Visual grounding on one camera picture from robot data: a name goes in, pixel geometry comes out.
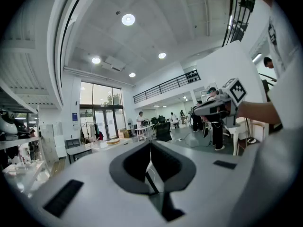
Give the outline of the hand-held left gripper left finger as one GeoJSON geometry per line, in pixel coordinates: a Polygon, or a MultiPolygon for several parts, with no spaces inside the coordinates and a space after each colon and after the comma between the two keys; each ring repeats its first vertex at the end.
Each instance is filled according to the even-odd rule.
{"type": "Polygon", "coordinates": [[[120,188],[110,176],[110,162],[138,142],[89,154],[43,184],[31,203],[55,227],[163,227],[166,220],[146,195],[120,188]],[[83,183],[60,218],[44,209],[70,180],[83,183]]]}

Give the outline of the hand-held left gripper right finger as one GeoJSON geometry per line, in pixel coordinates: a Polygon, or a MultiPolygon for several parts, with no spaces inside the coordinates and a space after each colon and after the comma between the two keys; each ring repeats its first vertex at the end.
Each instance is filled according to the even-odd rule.
{"type": "Polygon", "coordinates": [[[190,159],[196,174],[186,189],[172,192],[175,208],[184,215],[152,227],[228,227],[231,213],[248,180],[248,157],[197,151],[167,142],[160,142],[165,149],[190,159]]]}

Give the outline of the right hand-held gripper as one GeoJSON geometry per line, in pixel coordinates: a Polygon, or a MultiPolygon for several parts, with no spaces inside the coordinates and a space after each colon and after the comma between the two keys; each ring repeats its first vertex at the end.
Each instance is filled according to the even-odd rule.
{"type": "Polygon", "coordinates": [[[236,116],[247,91],[238,78],[229,79],[219,90],[216,99],[206,101],[194,109],[194,114],[207,116],[218,113],[221,117],[236,116]]]}

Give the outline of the white glass oven door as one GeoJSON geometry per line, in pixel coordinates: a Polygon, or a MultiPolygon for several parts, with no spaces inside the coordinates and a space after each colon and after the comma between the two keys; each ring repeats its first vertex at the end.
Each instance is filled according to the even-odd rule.
{"type": "Polygon", "coordinates": [[[145,184],[149,186],[150,194],[161,193],[164,190],[164,183],[151,161],[146,168],[145,184]]]}

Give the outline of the person's right forearm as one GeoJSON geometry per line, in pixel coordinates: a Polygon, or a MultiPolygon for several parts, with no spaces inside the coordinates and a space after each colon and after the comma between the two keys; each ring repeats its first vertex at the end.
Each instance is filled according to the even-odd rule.
{"type": "Polygon", "coordinates": [[[239,117],[268,124],[281,123],[280,117],[272,102],[253,103],[243,101],[238,107],[237,118],[239,117]]]}

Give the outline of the white toaster oven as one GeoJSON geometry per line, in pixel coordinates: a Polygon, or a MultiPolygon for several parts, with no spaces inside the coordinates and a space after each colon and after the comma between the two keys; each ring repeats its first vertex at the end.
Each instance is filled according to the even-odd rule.
{"type": "Polygon", "coordinates": [[[92,142],[92,143],[90,143],[92,152],[97,153],[97,152],[111,149],[116,146],[122,146],[122,145],[127,145],[130,143],[133,143],[132,138],[119,138],[119,139],[120,139],[121,143],[119,145],[115,145],[115,146],[107,146],[107,144],[106,144],[107,141],[98,140],[98,141],[92,142]]]}

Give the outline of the black balcony railing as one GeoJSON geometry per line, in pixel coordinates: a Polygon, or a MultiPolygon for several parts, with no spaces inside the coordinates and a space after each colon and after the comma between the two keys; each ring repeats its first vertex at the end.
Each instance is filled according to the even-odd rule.
{"type": "Polygon", "coordinates": [[[191,84],[193,82],[201,80],[197,70],[182,74],[178,77],[165,81],[161,84],[158,84],[150,89],[147,89],[139,94],[133,96],[134,103],[137,104],[149,98],[158,96],[160,94],[169,92],[176,88],[191,84]]]}

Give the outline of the white table with dark legs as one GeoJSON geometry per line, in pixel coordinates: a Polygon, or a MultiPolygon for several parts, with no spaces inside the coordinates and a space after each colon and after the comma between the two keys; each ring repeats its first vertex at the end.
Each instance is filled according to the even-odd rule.
{"type": "Polygon", "coordinates": [[[76,161],[76,156],[82,153],[92,153],[92,148],[90,144],[79,145],[73,148],[66,149],[66,153],[68,155],[69,163],[76,161]]]}

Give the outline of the white ornate chair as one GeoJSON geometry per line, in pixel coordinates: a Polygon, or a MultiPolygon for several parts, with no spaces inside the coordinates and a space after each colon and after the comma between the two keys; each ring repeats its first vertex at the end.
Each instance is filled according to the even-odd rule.
{"type": "Polygon", "coordinates": [[[233,139],[233,156],[237,156],[238,155],[238,136],[239,133],[242,132],[242,123],[244,122],[244,118],[240,117],[236,119],[236,124],[237,127],[233,127],[233,128],[228,128],[227,126],[225,126],[225,129],[232,135],[232,139],[233,139]]]}

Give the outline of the dark grey crate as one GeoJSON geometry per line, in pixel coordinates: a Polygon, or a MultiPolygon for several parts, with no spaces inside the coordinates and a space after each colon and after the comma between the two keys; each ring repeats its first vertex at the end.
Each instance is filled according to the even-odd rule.
{"type": "Polygon", "coordinates": [[[79,139],[66,140],[66,149],[77,147],[77,146],[80,146],[80,140],[79,139]]]}

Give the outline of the black mesh office chair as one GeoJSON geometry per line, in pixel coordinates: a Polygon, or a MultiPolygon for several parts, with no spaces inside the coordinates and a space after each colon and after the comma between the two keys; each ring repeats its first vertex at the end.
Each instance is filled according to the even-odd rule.
{"type": "Polygon", "coordinates": [[[157,124],[155,129],[156,129],[156,140],[160,140],[164,142],[172,140],[170,134],[170,122],[157,124]]]}

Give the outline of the coat rack with clothes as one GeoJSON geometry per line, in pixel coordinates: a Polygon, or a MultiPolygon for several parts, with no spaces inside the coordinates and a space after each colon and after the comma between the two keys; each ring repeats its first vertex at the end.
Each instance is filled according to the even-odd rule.
{"type": "Polygon", "coordinates": [[[80,142],[82,144],[103,140],[104,136],[96,123],[84,122],[80,125],[80,142]]]}

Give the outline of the white pegboard panel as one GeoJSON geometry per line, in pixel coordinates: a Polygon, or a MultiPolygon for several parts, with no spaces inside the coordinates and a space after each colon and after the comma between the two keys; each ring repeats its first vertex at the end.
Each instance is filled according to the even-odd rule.
{"type": "Polygon", "coordinates": [[[41,143],[45,159],[47,161],[48,166],[53,166],[55,162],[59,161],[55,146],[53,125],[40,125],[40,132],[42,136],[41,143]]]}

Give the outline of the white desk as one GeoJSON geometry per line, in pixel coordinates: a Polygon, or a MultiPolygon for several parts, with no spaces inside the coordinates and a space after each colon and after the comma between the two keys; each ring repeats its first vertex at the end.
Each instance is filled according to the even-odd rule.
{"type": "Polygon", "coordinates": [[[141,128],[137,128],[137,129],[134,130],[134,132],[137,135],[137,140],[138,141],[144,140],[144,139],[146,139],[148,137],[151,137],[155,134],[154,125],[151,124],[151,125],[146,125],[146,126],[141,127],[141,128]]]}

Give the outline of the person's white t-shirt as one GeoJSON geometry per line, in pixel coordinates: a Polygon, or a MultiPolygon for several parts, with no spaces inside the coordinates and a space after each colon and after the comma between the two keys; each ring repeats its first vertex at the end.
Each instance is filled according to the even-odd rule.
{"type": "Polygon", "coordinates": [[[283,127],[243,152],[235,174],[245,185],[227,227],[291,227],[303,220],[303,47],[276,2],[268,42],[279,74],[269,97],[283,127]]]}

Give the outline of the white metal shelf rack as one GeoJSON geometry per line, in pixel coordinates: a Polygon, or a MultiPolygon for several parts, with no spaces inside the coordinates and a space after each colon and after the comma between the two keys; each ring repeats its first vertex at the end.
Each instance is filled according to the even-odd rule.
{"type": "MultiPolygon", "coordinates": [[[[17,96],[2,79],[0,79],[0,106],[10,113],[37,113],[36,109],[30,107],[21,100],[21,98],[17,96]]],[[[18,148],[28,146],[30,142],[37,142],[39,146],[39,159],[35,161],[35,164],[28,165],[25,157],[21,156],[19,153],[18,158],[20,162],[12,164],[2,170],[9,183],[26,196],[33,193],[33,185],[35,183],[39,185],[43,184],[42,181],[38,180],[40,172],[45,171],[46,176],[48,177],[52,175],[42,148],[41,138],[31,137],[26,139],[0,141],[0,150],[6,150],[15,146],[18,148]]]]}

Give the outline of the black helmet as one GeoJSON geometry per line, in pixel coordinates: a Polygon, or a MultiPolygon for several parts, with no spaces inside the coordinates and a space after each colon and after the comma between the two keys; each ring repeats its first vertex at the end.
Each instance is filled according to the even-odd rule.
{"type": "Polygon", "coordinates": [[[29,138],[30,137],[30,133],[28,131],[28,128],[24,125],[24,123],[21,121],[21,120],[17,120],[17,119],[14,119],[14,124],[17,128],[17,135],[19,137],[23,137],[23,138],[29,138]]]}

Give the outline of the glass entrance doors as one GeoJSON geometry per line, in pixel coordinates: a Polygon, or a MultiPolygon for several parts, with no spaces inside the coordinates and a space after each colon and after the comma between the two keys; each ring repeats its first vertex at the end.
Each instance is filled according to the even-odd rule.
{"type": "Polygon", "coordinates": [[[96,123],[103,140],[118,138],[118,130],[126,128],[121,89],[81,82],[80,122],[96,123]]]}

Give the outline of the black staircase railing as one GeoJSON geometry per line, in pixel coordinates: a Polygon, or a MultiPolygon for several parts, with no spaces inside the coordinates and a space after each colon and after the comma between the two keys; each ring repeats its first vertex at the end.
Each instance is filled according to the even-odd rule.
{"type": "Polygon", "coordinates": [[[222,47],[241,41],[249,25],[256,0],[230,0],[229,18],[222,47]]]}

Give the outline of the white helmet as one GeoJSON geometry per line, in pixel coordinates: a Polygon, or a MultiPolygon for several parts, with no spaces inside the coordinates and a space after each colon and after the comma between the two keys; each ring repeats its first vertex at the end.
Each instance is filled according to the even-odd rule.
{"type": "Polygon", "coordinates": [[[18,130],[14,123],[15,117],[12,113],[0,115],[0,132],[8,135],[17,135],[18,130]]]}

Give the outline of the ceiling air conditioner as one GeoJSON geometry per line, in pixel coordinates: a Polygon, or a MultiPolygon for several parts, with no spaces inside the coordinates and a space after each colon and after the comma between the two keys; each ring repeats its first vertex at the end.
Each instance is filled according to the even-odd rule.
{"type": "Polygon", "coordinates": [[[105,60],[101,62],[101,65],[103,68],[113,72],[121,72],[125,68],[125,63],[112,56],[107,56],[105,60]]]}

